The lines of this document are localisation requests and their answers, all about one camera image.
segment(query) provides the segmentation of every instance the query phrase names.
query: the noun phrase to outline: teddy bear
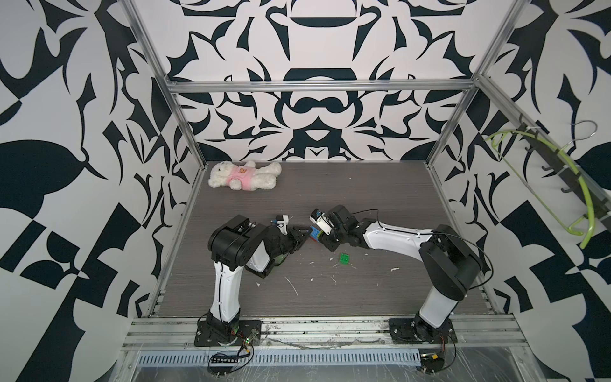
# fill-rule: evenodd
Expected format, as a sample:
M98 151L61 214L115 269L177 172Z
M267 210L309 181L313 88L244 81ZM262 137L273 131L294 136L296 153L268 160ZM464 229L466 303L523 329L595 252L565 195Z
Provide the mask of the teddy bear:
M229 186L231 189L273 189L276 187L276 177L282 172L280 163L273 162L259 169L253 161L244 166L237 166L229 161L217 163L210 171L208 185L212 188Z

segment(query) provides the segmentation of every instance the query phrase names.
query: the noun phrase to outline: gray wood surface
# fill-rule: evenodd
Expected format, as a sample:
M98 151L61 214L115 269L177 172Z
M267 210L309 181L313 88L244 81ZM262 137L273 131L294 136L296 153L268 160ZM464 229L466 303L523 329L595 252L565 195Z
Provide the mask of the gray wood surface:
M214 266L208 239L237 214L259 224L285 214L291 216L290 224L309 226L315 208L326 211L343 204L350 211L379 208L380 221L396 226L435 228L448 223L430 176L418 162L282 163L277 186L269 191L213 189L207 179L174 262L160 317L199 317L210 308ZM375 218L375 212L358 217ZM338 263L341 252L350 255L349 265ZM414 314L430 288L422 262L411 257L348 244L332 253L309 240L265 279L244 271L241 316ZM487 312L479 291L472 291L456 309Z

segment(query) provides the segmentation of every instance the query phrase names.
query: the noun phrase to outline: white paint fleck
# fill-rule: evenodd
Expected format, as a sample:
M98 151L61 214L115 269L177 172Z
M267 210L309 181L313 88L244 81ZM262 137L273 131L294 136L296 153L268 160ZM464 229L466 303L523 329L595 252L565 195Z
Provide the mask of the white paint fleck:
M287 279L288 283L291 284L291 286L293 287L293 283L291 282L291 280ZM299 296L299 294L297 293L297 290L295 289L295 287L293 287L293 290L295 291L295 294Z

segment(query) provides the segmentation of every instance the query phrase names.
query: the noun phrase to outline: metal grate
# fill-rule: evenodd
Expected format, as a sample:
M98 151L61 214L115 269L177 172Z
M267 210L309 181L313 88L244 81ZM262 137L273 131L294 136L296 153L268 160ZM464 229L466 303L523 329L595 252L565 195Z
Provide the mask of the metal grate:
M206 366L217 350L143 351L140 367ZM238 364L246 362L241 359ZM405 365L419 366L418 349L259 350L248 366Z

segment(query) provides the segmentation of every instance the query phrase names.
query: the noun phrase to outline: patterned wallpaper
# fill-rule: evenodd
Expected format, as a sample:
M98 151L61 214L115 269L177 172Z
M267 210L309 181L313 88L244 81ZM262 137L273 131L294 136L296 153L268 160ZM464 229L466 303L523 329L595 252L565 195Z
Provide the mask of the patterned wallpaper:
M1 379L103 380L197 163L115 0L0 9Z
M510 0L136 0L174 81L470 78ZM425 160L459 91L182 94L208 160Z
M256 81L470 77L511 1L136 3L170 79Z
M459 90L181 94L208 160L425 160Z
M611 9L606 0L533 0L490 71L526 114L611 190Z
M533 0L504 47L492 79L563 145L601 186L609 176L609 32L605 0ZM606 326L611 320L611 233L598 222L581 250L484 138L514 126L479 93L435 164L463 234L494 263L497 302L514 313L551 380L611 378ZM521 139L500 151L545 203L570 224L585 205ZM578 226L584 229L585 222Z

